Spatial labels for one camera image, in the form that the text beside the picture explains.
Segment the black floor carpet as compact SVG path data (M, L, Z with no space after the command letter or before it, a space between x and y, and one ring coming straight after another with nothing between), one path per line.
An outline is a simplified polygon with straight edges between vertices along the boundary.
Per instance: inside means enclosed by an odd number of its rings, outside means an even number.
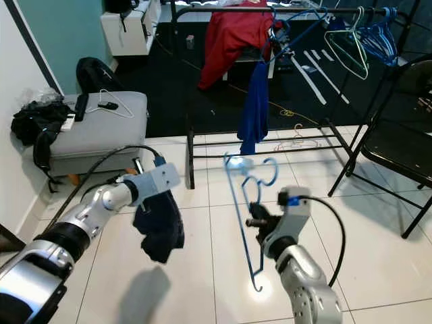
M178 40L173 40L170 24L160 24L151 53L145 57L121 59L116 71L118 80L130 90L148 98L147 134L151 138L181 136L186 133L185 108L191 109L196 133L235 132L240 118L252 65L237 63L229 71L227 82L219 81L207 90L197 89L204 59L207 24L180 22ZM193 50L185 46L186 35L195 36ZM340 63L322 58L324 74L311 78L327 100L322 105L296 69L275 72L269 81L271 114L269 126L290 128L294 124L313 126L325 117L337 126L362 123L370 104L379 105L392 81L386 66L374 61L369 77L359 80Z

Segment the white shelf unit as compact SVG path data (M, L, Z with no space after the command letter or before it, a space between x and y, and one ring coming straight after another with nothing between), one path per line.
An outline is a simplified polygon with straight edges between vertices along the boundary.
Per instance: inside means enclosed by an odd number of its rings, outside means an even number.
M161 15L160 0L137 0L126 13L105 11L100 16L105 40L114 57L148 55Z

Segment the black clothes pile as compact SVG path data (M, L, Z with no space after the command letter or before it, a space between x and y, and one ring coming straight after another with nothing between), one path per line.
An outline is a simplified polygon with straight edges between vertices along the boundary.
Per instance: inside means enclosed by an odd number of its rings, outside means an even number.
M35 167L47 176L47 187L56 192L51 170L51 145L61 133L61 127L67 121L72 110L59 94L46 94L41 100L33 100L21 111L13 114L10 130L25 147L32 148L32 160Z

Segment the black folding chair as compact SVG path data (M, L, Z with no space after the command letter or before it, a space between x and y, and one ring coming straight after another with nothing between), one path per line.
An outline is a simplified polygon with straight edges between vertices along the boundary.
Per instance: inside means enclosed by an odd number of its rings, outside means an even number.
M419 99L432 99L432 53L413 59L401 67L396 67L389 74L391 89L380 105L371 115L369 128L358 141L358 148L349 152L349 160L337 176L328 196L332 196L344 177L355 177L374 186L387 194L393 195L410 206L420 209L410 225L402 232L401 237L407 240L426 212L432 209L432 198L421 206L398 192L393 192L360 175L355 175L354 167L359 155L392 170L398 175L407 177L420 186L432 188L432 135L420 130L403 126L400 121L383 117L383 111L393 95L410 95Z

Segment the black backpack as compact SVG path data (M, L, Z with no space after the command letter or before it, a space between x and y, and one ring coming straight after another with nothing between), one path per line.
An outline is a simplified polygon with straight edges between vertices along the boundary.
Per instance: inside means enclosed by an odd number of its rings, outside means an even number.
M95 57L83 57L77 62L76 78L80 90L85 95L100 90L125 90L126 87L116 78L104 61Z

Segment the navy polo shirt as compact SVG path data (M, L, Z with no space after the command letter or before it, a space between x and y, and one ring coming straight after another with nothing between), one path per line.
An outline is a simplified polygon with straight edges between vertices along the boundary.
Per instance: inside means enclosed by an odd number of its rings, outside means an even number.
M184 246L181 211L170 191L146 198L136 208L132 224L143 235L141 248L154 262L167 263L172 250Z

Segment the black remote control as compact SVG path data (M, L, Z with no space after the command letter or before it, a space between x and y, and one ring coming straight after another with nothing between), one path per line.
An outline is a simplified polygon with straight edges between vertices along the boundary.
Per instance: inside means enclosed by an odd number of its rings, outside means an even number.
M83 120L89 98L89 94L80 94L77 96L74 104L75 122L81 122Z

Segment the grey upholstered ottoman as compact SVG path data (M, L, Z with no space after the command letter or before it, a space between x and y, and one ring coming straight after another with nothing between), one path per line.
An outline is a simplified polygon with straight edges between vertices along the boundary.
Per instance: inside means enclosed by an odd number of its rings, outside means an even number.
M114 92L135 114L122 118L106 111L84 114L70 132L61 132L51 145L50 176L83 175L102 155L127 145L142 144L147 134L148 98L133 90ZM103 95L103 100L113 99ZM91 93L87 108L98 105L98 93Z

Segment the red cloth cover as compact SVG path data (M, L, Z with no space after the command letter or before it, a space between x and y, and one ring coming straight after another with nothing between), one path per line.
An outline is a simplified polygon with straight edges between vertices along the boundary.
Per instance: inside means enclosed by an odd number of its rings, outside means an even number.
M268 11L214 11L205 35L204 65L197 89L206 90L227 73L247 47L267 46L274 21Z

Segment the black metal clothes rack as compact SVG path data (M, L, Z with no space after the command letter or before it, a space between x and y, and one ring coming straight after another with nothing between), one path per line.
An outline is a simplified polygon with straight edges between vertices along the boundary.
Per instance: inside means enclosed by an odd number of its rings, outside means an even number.
M414 22L414 16L419 11L422 0L413 0L414 3L410 11L405 12L402 10L398 10L397 7L392 9L393 15L397 16L394 19L395 24L402 27L402 34L399 37L397 42L397 50L399 55L402 53L401 46L404 46L406 40L408 39L408 35L410 34L411 28L416 24ZM176 1L170 0L170 10L171 10L171 34L173 40L177 38L176 25L178 24L179 18L184 16L185 14L192 12L269 12L272 13L275 19L278 18L279 14L292 14L294 17L298 15L306 15L309 13L321 14L321 18L326 18L327 15L335 15L335 14L357 14L361 15L387 15L389 10L386 10L385 7L377 7L379 0L371 0L373 6L371 7L363 7L359 6L358 8L324 8L322 6L312 6L312 7L287 7L281 4L275 4L274 6L268 5L266 7L248 7L248 6L216 6L213 4L201 3L201 5L195 6L194 4L189 3L185 8L177 9ZM185 108L184 110L184 118L186 121L186 188L189 190L194 190L195 186L195 178L194 178L194 160L195 159L216 159L216 155L195 155L194 148L195 147L207 147L207 143L197 143L194 141L194 137L196 133L194 131L194 123L191 120L191 109ZM321 123L316 123L316 121L309 119L309 122L313 124L313 126L319 130L323 128L327 128L331 130L330 134L321 134L317 136L300 136L299 138L294 138L296 141L305 141L305 140L324 140L327 138L336 138L339 141L338 145L335 146L327 146L327 147L297 147L293 149L277 149L276 151L266 151L266 154L279 154L279 153L296 153L303 151L318 151L319 149L343 149L346 153L352 153L352 146L349 145L343 138L342 135L338 132L336 125L328 118L325 117L322 119Z

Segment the royal blue garment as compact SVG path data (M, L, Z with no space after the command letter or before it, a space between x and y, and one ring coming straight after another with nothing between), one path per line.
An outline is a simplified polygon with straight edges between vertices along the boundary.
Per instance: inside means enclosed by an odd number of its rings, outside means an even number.
M268 64L257 62L250 75L248 93L242 112L238 139L241 140L240 153L256 153L256 144L265 139L268 133L269 85Z

